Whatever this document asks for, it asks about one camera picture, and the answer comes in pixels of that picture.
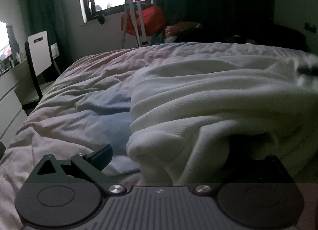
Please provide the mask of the pile of dark clothes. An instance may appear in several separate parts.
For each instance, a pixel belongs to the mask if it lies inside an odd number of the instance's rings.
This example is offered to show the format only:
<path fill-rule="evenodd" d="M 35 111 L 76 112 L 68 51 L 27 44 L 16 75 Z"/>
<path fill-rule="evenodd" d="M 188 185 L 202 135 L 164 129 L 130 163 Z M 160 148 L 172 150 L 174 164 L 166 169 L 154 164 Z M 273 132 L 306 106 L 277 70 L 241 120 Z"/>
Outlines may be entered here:
<path fill-rule="evenodd" d="M 207 23 L 182 22 L 167 26 L 154 34 L 151 39 L 153 45 L 167 42 L 251 43 L 310 52 L 304 34 L 279 24 L 252 29 L 234 29 Z"/>

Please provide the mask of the white dresser with drawers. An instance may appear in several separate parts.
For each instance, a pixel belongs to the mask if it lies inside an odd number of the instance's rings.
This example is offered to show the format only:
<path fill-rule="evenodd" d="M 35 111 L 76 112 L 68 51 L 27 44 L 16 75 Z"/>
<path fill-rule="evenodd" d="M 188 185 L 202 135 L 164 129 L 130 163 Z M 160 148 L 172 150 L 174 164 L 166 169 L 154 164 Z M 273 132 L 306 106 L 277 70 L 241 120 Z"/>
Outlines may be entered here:
<path fill-rule="evenodd" d="M 17 66 L 10 69 L 1 76 L 1 103 L 0 103 L 0 123 L 1 123 L 1 143 L 8 147 L 16 132 L 27 119 L 27 115 L 22 108 L 22 104 L 15 92 L 23 80 L 30 76 L 27 60 L 22 61 Z"/>

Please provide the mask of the white black chair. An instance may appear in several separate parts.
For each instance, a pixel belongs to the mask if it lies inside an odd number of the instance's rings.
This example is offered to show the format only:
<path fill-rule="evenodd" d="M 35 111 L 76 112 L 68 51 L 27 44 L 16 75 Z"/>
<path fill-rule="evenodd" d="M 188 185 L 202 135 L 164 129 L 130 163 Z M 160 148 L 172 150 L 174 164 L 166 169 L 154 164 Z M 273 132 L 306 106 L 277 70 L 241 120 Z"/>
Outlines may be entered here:
<path fill-rule="evenodd" d="M 58 75 L 60 71 L 54 61 L 46 31 L 29 36 L 25 42 L 25 50 L 30 76 L 16 88 L 15 93 L 23 111 L 29 115 L 54 83 L 41 80 L 42 73 L 49 68 L 54 68 Z"/>

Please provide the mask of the wavy vanity mirror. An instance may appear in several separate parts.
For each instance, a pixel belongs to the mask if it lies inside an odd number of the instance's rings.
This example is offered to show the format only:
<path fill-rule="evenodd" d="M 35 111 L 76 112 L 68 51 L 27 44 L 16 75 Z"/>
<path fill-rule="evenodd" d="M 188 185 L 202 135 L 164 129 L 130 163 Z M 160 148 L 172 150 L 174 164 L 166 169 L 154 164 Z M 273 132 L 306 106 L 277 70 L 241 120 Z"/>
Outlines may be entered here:
<path fill-rule="evenodd" d="M 13 26 L 1 21 L 1 60 L 8 58 L 10 55 L 15 58 L 19 51 Z"/>

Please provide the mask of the red bag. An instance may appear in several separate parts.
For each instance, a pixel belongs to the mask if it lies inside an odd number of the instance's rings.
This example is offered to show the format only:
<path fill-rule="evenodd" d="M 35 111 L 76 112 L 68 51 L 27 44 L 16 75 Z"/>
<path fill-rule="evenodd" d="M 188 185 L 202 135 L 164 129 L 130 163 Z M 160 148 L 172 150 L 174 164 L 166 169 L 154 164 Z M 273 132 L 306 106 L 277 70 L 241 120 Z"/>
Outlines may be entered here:
<path fill-rule="evenodd" d="M 157 31 L 161 30 L 166 25 L 166 20 L 163 14 L 163 11 L 158 6 L 151 6 L 147 9 L 142 10 L 143 15 L 143 22 L 145 27 L 146 36 L 150 37 Z M 141 35 L 141 24 L 138 12 L 135 11 L 136 23 L 139 30 L 139 35 Z M 121 16 L 121 31 L 123 30 L 124 26 L 124 14 Z M 128 11 L 127 15 L 127 24 L 126 24 L 126 33 L 130 34 L 131 36 L 135 35 L 134 27 L 132 24 L 132 20 L 130 17 L 130 11 Z"/>

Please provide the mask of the dark green left curtain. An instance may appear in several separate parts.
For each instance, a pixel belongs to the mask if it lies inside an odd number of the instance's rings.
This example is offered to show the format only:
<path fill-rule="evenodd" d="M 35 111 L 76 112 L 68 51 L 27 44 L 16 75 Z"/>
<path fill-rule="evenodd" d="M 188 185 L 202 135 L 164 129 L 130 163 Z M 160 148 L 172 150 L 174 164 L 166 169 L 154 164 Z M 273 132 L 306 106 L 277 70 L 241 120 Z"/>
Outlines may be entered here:
<path fill-rule="evenodd" d="M 26 0 L 31 34 L 48 33 L 50 45 L 57 44 L 60 55 L 70 59 L 63 0 Z"/>

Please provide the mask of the black wall outlet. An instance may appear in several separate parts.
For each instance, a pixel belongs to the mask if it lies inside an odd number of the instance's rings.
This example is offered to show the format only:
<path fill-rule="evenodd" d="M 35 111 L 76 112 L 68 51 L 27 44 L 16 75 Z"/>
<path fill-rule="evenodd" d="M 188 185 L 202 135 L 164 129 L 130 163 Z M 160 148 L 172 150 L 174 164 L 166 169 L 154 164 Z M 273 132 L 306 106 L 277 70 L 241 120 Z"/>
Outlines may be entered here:
<path fill-rule="evenodd" d="M 308 32 L 311 32 L 313 34 L 316 34 L 317 32 L 317 26 L 308 22 L 304 23 L 304 29 Z"/>

